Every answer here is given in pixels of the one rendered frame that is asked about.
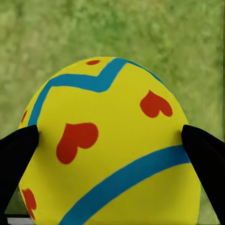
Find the easter egg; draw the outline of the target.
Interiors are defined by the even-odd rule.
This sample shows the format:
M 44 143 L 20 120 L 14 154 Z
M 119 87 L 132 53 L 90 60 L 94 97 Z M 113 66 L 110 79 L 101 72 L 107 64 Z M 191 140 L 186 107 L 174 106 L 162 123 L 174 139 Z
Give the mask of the easter egg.
M 19 182 L 36 225 L 196 225 L 201 182 L 172 92 L 129 60 L 78 61 L 47 80 L 19 129 L 38 146 Z

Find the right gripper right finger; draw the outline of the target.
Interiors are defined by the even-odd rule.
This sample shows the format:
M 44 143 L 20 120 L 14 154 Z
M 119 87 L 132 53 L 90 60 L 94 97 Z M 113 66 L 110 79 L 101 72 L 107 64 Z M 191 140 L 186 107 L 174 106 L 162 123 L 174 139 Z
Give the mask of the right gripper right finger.
M 183 146 L 221 225 L 225 225 L 225 143 L 198 127 L 184 125 Z

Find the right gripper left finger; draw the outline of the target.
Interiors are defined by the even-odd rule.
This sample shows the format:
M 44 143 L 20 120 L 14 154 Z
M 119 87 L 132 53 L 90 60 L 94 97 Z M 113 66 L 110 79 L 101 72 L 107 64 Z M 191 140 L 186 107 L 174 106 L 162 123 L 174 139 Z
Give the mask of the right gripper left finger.
M 0 140 L 0 220 L 38 146 L 36 125 L 21 128 Z

